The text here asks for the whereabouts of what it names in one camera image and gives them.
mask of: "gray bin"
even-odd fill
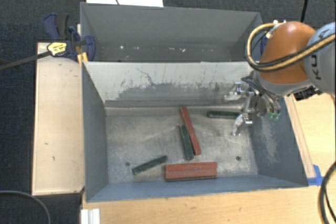
[[[160,27],[152,28],[153,17]],[[223,96],[251,72],[241,61],[243,40],[259,23],[257,13],[81,4],[82,34],[97,43],[97,61],[83,64],[81,83],[88,202],[308,185],[282,100],[277,122],[254,117],[240,136],[230,134],[234,120],[206,117],[209,110],[242,108],[243,100]],[[182,105],[202,149],[191,162],[216,161],[218,177],[165,182],[163,165],[133,175],[133,167],[161,155],[167,164],[187,162],[178,128]]]

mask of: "black carpet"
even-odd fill
[[[19,60],[48,39],[42,19],[49,13],[70,14],[79,22],[84,0],[0,0],[0,58]],[[263,21],[301,17],[304,0],[163,0],[165,6],[260,12]],[[309,0],[306,23],[315,28],[335,21],[333,0]],[[0,71],[0,190],[30,192],[34,129],[34,63]],[[44,197],[53,223],[79,222],[79,195]],[[43,211],[29,199],[0,196],[0,223],[46,223]]]

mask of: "dark green marker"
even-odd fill
[[[208,118],[228,118],[235,119],[239,116],[239,112],[229,112],[229,111],[208,111],[206,113]]]
[[[168,157],[166,155],[164,156],[161,156],[159,158],[156,158],[156,159],[153,159],[149,162],[146,162],[144,164],[141,164],[135,168],[132,169],[132,173],[133,175],[136,175],[138,173],[141,173],[143,171],[146,171],[150,168],[153,168],[154,166],[157,166],[157,165],[160,165],[160,164],[163,164],[165,163],[166,161],[168,160]]]
[[[183,142],[183,147],[184,147],[184,156],[185,156],[185,159],[189,161],[194,158],[194,152],[193,152],[193,147],[191,145],[190,136],[189,136],[187,127],[185,125],[181,125],[180,132],[181,132],[181,137],[182,137],[182,142]]]

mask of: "red block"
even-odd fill
[[[190,141],[191,141],[191,144],[193,146],[194,155],[199,155],[199,154],[201,154],[201,147],[199,146],[199,143],[198,143],[198,140],[197,140],[194,128],[193,128],[193,124],[192,124],[191,119],[189,117],[188,110],[185,106],[180,107],[180,114],[181,114],[183,124],[188,129],[188,133],[189,133],[189,136],[190,136]]]
[[[164,167],[166,181],[211,179],[216,176],[216,162],[169,164]]]

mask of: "yellow cable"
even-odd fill
[[[257,28],[255,28],[250,36],[248,37],[248,40],[247,40],[247,45],[246,45],[246,57],[249,61],[249,63],[253,66],[256,66],[258,68],[259,71],[274,71],[274,70],[277,70],[279,68],[284,68],[286,66],[289,66],[291,64],[293,64],[295,61],[297,60],[300,60],[300,59],[303,59],[305,56],[307,56],[308,54],[312,53],[313,51],[315,50],[318,50],[320,49],[321,47],[323,47],[325,44],[331,42],[333,39],[335,39],[335,34],[321,40],[320,42],[316,43],[314,46],[310,47],[309,49],[301,52],[300,54],[298,55],[295,55],[287,60],[284,60],[283,62],[281,63],[276,63],[274,65],[271,65],[271,66],[267,66],[267,67],[262,67],[260,66],[259,63],[255,62],[251,56],[251,42],[252,42],[252,39],[253,37],[255,36],[255,34],[257,32],[259,32],[260,30],[264,29],[264,28],[268,28],[268,27],[273,27],[275,26],[276,23],[268,23],[268,24],[263,24],[263,25],[260,25],[258,26]]]

